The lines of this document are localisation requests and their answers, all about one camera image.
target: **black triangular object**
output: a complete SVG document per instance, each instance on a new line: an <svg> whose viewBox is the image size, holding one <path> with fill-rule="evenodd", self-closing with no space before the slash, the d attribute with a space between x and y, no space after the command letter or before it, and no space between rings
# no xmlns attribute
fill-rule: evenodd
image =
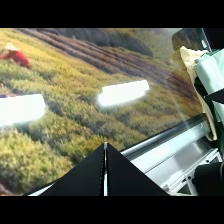
<svg viewBox="0 0 224 224"><path fill-rule="evenodd" d="M103 196L104 145L65 174L41 196Z"/></svg>
<svg viewBox="0 0 224 224"><path fill-rule="evenodd" d="M210 95L207 95L205 97L206 100L213 100L215 102L218 102L218 103L222 103L224 104L224 89L221 89L217 92L214 92Z"/></svg>
<svg viewBox="0 0 224 224"><path fill-rule="evenodd" d="M106 166L108 196L169 196L110 144Z"/></svg>

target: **yellow-green foliage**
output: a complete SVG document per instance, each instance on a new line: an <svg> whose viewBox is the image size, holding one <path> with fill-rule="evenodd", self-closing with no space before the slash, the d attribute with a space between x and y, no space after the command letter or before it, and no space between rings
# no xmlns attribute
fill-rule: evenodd
<svg viewBox="0 0 224 224"><path fill-rule="evenodd" d="M140 78L107 74L38 39L0 29L0 48L7 42L29 57L32 69L0 61L0 94L41 93L48 106L42 119L0 135L0 183L14 193L61 177L104 141L121 150L200 113L198 105L154 83L143 100L103 110L96 104L103 86Z"/></svg>

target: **farmer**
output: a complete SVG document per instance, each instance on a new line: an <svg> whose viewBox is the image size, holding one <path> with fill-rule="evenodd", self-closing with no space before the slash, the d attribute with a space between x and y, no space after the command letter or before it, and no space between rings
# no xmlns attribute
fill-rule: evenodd
<svg viewBox="0 0 224 224"><path fill-rule="evenodd" d="M16 48L13 44L7 43L4 49L7 50L8 52L0 54L0 60L12 59L20 66L31 68L31 64L27 59L26 55L23 52L21 52L18 48Z"/></svg>

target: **red shirt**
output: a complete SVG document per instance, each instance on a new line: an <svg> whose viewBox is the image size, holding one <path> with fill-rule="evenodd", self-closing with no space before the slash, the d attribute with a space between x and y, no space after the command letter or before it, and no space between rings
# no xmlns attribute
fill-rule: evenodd
<svg viewBox="0 0 224 224"><path fill-rule="evenodd" d="M21 51L9 51L9 53L0 55L0 59L13 59L17 64L30 68L30 62L26 55Z"/></svg>

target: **straw hat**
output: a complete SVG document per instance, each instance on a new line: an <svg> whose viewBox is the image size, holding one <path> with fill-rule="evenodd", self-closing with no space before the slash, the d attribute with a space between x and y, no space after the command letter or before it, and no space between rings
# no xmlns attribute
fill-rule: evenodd
<svg viewBox="0 0 224 224"><path fill-rule="evenodd" d="M10 51L18 51L19 49L17 47L15 47L13 44L11 43L7 43L4 47L6 50L10 50Z"/></svg>

